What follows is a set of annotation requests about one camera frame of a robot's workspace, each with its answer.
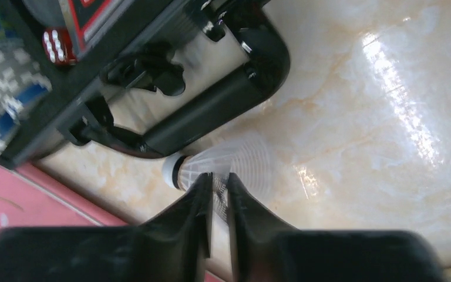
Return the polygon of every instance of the black metal bracket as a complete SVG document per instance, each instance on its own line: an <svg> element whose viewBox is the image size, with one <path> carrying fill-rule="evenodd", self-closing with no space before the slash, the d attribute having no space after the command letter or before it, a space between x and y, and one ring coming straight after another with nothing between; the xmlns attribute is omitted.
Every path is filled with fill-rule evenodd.
<svg viewBox="0 0 451 282"><path fill-rule="evenodd" d="M172 46L167 43L150 44L138 53L122 56L104 67L99 77L108 85L126 89L138 88L166 96L181 95L186 89L181 65L172 64Z"/></svg>
<svg viewBox="0 0 451 282"><path fill-rule="evenodd" d="M86 128L83 128L83 122L78 122L69 131L74 132L77 140L84 141L73 143L82 145L85 140L92 140L144 159L166 157L270 98L288 75L290 55L262 11L266 2L229 0L216 11L210 2L206 2L200 11L191 11L194 21L206 26L203 32L212 40L222 38L224 27L228 27L250 58L248 63L143 135L119 127L99 127L97 124L103 123L100 120L84 122ZM154 90L156 86L173 96L184 90L184 81L181 80L182 69L168 61L172 54L171 47L162 43L146 46L138 54L126 55L109 64L102 70L100 78L126 88L137 86Z"/></svg>

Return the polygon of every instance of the dice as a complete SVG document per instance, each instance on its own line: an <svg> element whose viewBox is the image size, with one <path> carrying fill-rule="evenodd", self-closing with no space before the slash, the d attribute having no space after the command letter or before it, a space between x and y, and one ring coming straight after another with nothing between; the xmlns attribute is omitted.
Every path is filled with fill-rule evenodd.
<svg viewBox="0 0 451 282"><path fill-rule="evenodd" d="M49 60L55 65L74 65L73 43L66 28L47 29L42 36L42 45Z"/></svg>

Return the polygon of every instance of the red border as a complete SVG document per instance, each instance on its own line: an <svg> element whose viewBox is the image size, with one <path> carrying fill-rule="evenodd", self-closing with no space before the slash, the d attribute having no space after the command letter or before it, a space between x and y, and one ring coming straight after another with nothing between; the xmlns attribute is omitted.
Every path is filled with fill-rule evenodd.
<svg viewBox="0 0 451 282"><path fill-rule="evenodd" d="M82 0L82 6L88 7L94 0Z"/></svg>
<svg viewBox="0 0 451 282"><path fill-rule="evenodd" d="M97 9L97 11L90 18L90 20L86 23L86 25L82 29L80 29L79 21L77 19L77 13L75 12L75 7L73 6L73 0L68 0L68 4L70 6L70 13L72 14L72 18L73 18L73 24L75 25L75 33L76 33L77 40L80 45L80 49L82 51L84 51L85 47L86 47L85 40L84 40L85 30L90 28L90 26L97 19L99 14L101 14L111 2L112 2L112 0L105 0L105 2L99 7L99 9Z"/></svg>
<svg viewBox="0 0 451 282"><path fill-rule="evenodd" d="M84 36L80 32L79 21L77 19L77 13L73 7L73 0L68 0L68 5L70 6L70 14L72 14L73 24L75 25L75 36L77 36L77 41L79 42L81 50L85 49Z"/></svg>
<svg viewBox="0 0 451 282"><path fill-rule="evenodd" d="M87 30L88 28L90 28L90 26L92 25L92 23L97 20L99 14L101 14L102 12L105 11L106 6L108 6L110 3L112 2L112 0L105 0L105 2L103 3L103 5L101 5L99 7L99 9L97 9L97 11L94 13L93 16L90 17L90 20L86 23L86 25L83 27L82 29L82 35L85 33L85 30Z"/></svg>

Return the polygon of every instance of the white shuttlecock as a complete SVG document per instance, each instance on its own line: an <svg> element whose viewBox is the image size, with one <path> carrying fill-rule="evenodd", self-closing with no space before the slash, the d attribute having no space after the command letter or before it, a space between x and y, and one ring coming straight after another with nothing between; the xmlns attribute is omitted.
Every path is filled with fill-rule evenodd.
<svg viewBox="0 0 451 282"><path fill-rule="evenodd" d="M214 146L195 156L175 154L168 157L162 169L165 182L187 191L203 173L214 173L214 210L226 220L226 181L233 172L258 201L270 199L272 187L271 153L258 134L247 134Z"/></svg>

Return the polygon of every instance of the marble floor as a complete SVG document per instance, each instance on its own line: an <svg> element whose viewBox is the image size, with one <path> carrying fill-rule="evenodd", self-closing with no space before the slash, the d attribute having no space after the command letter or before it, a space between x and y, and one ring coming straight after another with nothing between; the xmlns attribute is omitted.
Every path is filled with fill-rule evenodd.
<svg viewBox="0 0 451 282"><path fill-rule="evenodd" d="M285 85L196 146L258 132L277 158L264 204L284 220L413 230L451 264L451 1L272 0L265 10L291 52ZM230 36L199 37L176 60L185 94L133 91L112 106L117 123L143 132L245 57ZM165 185L161 164L89 145L41 166L145 221L181 195ZM227 270L228 237L218 228L213 258Z"/></svg>

